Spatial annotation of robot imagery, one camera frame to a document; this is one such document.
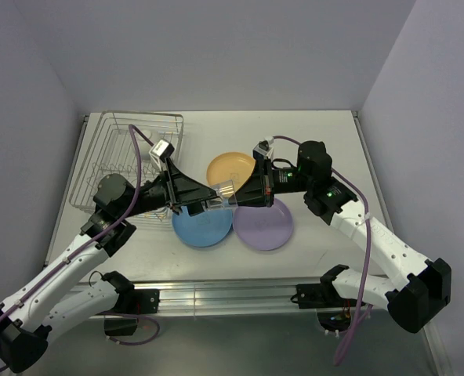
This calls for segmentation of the clear glass cup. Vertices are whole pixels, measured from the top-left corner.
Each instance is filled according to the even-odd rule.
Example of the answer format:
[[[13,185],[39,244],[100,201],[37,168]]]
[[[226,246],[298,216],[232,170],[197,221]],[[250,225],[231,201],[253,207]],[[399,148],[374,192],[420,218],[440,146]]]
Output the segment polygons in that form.
[[[236,190],[232,180],[217,183],[212,186],[216,196],[206,201],[206,209],[235,210],[237,207]]]

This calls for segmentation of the blue plate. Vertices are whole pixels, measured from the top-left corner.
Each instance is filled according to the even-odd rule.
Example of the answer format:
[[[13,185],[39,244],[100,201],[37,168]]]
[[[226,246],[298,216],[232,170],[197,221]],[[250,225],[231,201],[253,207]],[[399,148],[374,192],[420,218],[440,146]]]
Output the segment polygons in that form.
[[[211,247],[221,242],[230,232],[233,222],[231,210],[204,211],[190,216],[187,209],[172,216],[176,236],[186,245],[196,248]]]

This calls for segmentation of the white ceramic bowl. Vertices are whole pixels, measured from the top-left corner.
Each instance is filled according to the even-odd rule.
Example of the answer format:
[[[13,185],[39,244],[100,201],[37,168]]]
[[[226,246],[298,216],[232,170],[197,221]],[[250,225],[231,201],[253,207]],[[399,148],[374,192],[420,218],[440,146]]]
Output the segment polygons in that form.
[[[142,133],[144,138],[150,141],[152,144],[156,144],[160,139],[159,134],[153,129],[144,129],[142,130]]]

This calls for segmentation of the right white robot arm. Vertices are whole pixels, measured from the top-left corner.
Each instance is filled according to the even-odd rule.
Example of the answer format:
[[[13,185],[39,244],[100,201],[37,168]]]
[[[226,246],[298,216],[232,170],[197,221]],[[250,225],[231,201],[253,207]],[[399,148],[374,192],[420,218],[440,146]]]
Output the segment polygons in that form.
[[[325,144],[298,145],[294,166],[274,164],[272,142],[253,150],[255,166],[246,182],[229,199],[239,207],[262,208],[284,193],[302,193],[309,211],[355,243],[366,262],[376,263],[384,277],[370,277],[368,265],[358,272],[337,265],[315,285],[299,285],[294,296],[301,309],[337,306],[347,300],[386,310],[409,333],[419,332],[451,299],[451,267],[417,252],[373,217],[357,188],[332,167]]]

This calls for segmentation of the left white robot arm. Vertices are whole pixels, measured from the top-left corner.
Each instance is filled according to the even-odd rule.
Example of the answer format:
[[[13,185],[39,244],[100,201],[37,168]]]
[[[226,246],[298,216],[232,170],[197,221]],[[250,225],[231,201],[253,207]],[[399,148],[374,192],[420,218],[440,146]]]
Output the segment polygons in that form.
[[[192,215],[218,193],[184,175],[172,162],[153,181],[131,184],[123,175],[100,180],[96,210],[61,256],[33,280],[0,302],[2,370],[17,374],[35,364],[51,341],[97,313],[124,313],[134,303],[133,285],[118,272],[106,273],[86,292],[66,294],[83,276],[119,251],[136,231],[127,218],[163,207]]]

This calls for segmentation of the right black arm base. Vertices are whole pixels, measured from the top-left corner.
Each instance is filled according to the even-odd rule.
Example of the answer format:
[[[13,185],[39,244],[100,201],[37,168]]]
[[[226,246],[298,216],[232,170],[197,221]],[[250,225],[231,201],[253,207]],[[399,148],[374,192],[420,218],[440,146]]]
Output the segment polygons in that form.
[[[351,309],[355,299],[341,298],[332,287],[325,284],[297,284],[296,292],[290,298],[299,309],[335,309],[317,314],[319,324],[329,331],[344,331],[351,324]]]

